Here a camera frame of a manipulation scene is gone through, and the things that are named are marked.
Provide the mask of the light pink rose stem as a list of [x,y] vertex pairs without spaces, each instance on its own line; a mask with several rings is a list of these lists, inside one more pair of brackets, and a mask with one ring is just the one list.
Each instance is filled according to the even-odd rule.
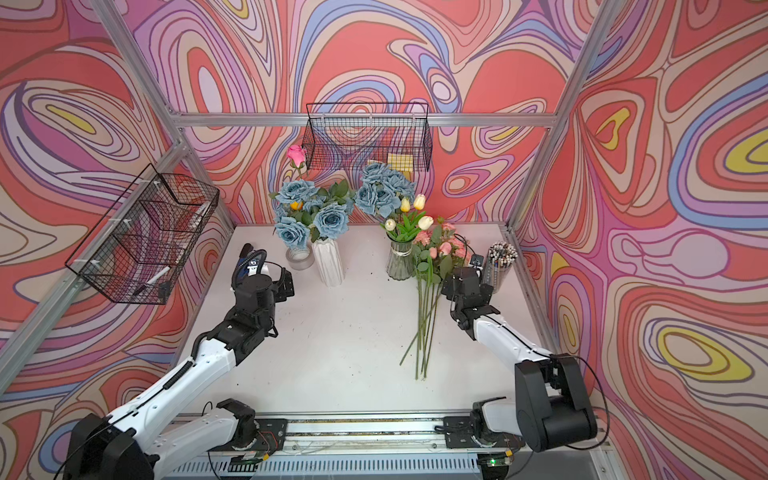
[[425,316],[427,307],[427,274],[429,273],[429,254],[428,250],[420,243],[414,243],[414,262],[415,278],[417,280],[418,309],[417,309],[417,331],[416,331],[416,350],[415,350],[415,375],[418,380],[421,377],[422,358],[423,358],[423,338],[425,330]]

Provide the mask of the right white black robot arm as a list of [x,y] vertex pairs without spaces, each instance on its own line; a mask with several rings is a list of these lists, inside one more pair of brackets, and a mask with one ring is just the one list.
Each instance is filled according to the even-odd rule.
[[559,447],[586,451],[603,445],[587,392],[582,359],[537,346],[510,326],[491,304],[494,289],[474,267],[454,270],[443,282],[450,315],[468,337],[483,345],[514,377],[514,397],[473,404],[463,433],[480,447],[494,448],[509,435],[531,450]]

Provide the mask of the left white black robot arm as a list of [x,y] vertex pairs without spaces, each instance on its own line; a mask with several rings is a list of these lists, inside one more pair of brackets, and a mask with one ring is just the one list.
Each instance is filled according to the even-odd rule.
[[133,400],[104,417],[89,414],[73,427],[57,479],[162,479],[219,446],[247,451],[267,438],[255,411],[229,398],[180,427],[170,423],[210,385],[265,339],[275,338],[276,305],[294,296],[291,273],[277,279],[264,249],[245,245],[233,270],[235,303],[214,328],[199,334],[189,356]]

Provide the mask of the white ribbed ceramic vase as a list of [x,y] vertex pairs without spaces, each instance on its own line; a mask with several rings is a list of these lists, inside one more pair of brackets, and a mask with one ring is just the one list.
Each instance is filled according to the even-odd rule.
[[321,281],[328,287],[338,287],[344,280],[344,268],[334,239],[318,240],[312,244]]

